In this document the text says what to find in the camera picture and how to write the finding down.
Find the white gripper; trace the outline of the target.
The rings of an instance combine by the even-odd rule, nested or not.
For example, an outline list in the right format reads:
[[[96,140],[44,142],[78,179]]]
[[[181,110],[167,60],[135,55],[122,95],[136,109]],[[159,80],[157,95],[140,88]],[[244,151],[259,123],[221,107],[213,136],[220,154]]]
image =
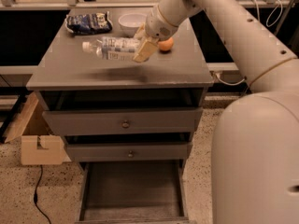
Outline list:
[[[137,63],[146,61],[158,49],[158,41],[169,39],[177,30],[177,26],[164,18],[159,7],[154,6],[147,15],[145,24],[142,23],[134,35],[134,39],[139,40],[140,45],[133,61]]]

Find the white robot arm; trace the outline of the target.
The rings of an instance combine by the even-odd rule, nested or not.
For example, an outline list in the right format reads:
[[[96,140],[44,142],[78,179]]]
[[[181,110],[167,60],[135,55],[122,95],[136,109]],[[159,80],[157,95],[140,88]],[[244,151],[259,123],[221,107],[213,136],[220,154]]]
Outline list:
[[[213,224],[299,224],[299,58],[235,0],[161,0],[137,31],[134,59],[200,10],[251,91],[214,129]]]

